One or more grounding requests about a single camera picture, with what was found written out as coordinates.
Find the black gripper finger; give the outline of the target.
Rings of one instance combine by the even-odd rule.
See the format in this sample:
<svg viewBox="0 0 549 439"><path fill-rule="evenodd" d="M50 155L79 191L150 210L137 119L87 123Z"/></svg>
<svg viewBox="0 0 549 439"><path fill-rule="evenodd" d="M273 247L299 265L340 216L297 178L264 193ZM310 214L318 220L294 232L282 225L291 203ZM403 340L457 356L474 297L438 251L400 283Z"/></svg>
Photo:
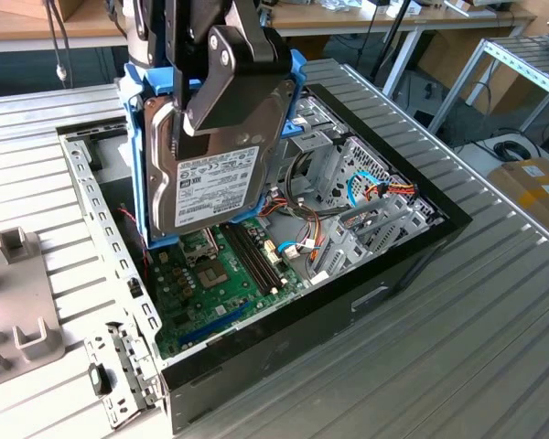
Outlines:
<svg viewBox="0 0 549 439"><path fill-rule="evenodd" d="M165 0L135 1L135 64L166 64Z"/></svg>
<svg viewBox="0 0 549 439"><path fill-rule="evenodd" d="M291 71L291 54L278 33L262 27L253 1L231 1L223 25L208 38L209 68L203 80L174 91L176 114L171 152L175 159L205 153L208 137L237 127Z"/></svg>

